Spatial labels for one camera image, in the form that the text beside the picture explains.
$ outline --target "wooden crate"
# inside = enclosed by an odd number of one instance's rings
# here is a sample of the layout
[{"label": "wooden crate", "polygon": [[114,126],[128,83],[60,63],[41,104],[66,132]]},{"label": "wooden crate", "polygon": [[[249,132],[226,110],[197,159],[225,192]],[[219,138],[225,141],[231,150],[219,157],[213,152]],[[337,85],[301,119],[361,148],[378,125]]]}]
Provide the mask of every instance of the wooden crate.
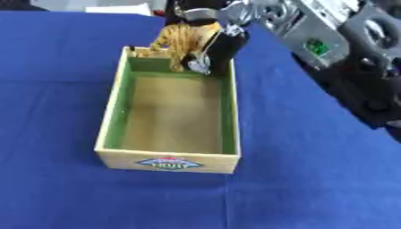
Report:
[{"label": "wooden crate", "polygon": [[170,72],[166,50],[124,47],[95,150],[110,168],[231,174],[241,157],[233,61]]}]

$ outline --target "stuffed tiger toy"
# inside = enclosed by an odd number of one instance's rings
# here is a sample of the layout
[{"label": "stuffed tiger toy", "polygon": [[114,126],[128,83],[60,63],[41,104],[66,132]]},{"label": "stuffed tiger toy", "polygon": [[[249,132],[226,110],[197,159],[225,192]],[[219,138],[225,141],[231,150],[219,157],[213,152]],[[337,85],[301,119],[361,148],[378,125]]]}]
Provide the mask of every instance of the stuffed tiger toy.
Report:
[{"label": "stuffed tiger toy", "polygon": [[181,61],[189,54],[199,54],[208,40],[220,30],[220,24],[214,22],[209,25],[191,26],[183,22],[165,26],[156,40],[150,44],[149,52],[139,56],[150,56],[152,52],[160,51],[167,46],[170,57],[170,69],[173,72],[182,72]]}]

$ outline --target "blue tablecloth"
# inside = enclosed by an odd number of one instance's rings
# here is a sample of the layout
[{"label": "blue tablecloth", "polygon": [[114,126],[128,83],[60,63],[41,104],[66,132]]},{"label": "blue tablecloth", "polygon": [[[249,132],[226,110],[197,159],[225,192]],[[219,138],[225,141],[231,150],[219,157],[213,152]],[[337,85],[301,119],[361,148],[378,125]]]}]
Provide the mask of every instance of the blue tablecloth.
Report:
[{"label": "blue tablecloth", "polygon": [[401,145],[251,27],[234,175],[110,170],[93,147],[121,48],[160,18],[0,13],[0,228],[398,229]]}]

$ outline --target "label on box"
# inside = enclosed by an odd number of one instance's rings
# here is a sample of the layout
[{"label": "label on box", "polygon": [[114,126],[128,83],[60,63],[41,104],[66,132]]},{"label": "label on box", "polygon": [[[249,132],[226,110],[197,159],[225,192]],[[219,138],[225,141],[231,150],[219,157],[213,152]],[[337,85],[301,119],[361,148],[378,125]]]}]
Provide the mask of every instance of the label on box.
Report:
[{"label": "label on box", "polygon": [[184,160],[179,157],[157,157],[146,159],[138,162],[141,165],[148,165],[155,168],[165,169],[165,170],[178,170],[184,168],[194,168],[203,166],[201,164]]}]

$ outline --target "white paper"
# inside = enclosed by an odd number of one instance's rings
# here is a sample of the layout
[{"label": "white paper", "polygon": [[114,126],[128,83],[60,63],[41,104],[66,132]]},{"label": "white paper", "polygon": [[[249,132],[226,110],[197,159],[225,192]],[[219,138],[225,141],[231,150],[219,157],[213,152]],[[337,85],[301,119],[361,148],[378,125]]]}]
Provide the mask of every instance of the white paper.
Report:
[{"label": "white paper", "polygon": [[148,4],[121,5],[121,6],[90,6],[86,7],[86,13],[135,13],[151,16]]}]

